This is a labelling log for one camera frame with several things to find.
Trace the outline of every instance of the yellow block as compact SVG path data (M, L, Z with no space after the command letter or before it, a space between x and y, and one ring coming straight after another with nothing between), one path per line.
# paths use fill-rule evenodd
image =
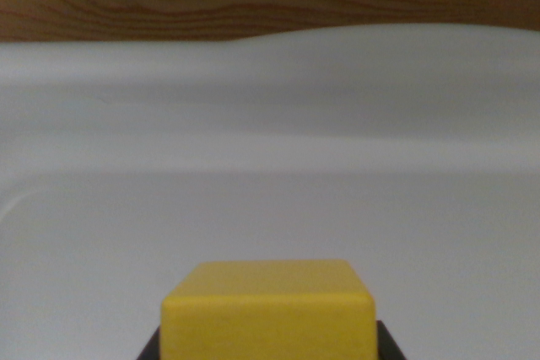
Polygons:
M376 343L346 261L203 263L161 308L161 360L376 360Z

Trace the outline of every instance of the white surface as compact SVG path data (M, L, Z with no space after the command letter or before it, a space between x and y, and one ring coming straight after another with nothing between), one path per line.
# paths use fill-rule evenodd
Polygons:
M413 359L540 353L540 34L0 46L0 358L135 358L198 262L342 257Z

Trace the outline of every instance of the white plastic container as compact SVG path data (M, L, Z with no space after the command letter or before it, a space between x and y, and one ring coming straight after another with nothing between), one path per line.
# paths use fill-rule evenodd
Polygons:
M540 353L540 34L0 46L0 358L135 358L198 262L347 259L411 359Z

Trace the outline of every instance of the black base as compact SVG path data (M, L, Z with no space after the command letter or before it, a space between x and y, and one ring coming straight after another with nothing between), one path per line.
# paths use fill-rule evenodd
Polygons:
M379 360L407 360L381 320L377 320L377 340ZM137 360L159 360L159 328L152 335Z

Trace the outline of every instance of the yellow cube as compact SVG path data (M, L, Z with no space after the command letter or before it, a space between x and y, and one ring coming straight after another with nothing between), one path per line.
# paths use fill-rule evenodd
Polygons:
M375 302L346 261L203 263L161 308L161 360L376 360Z

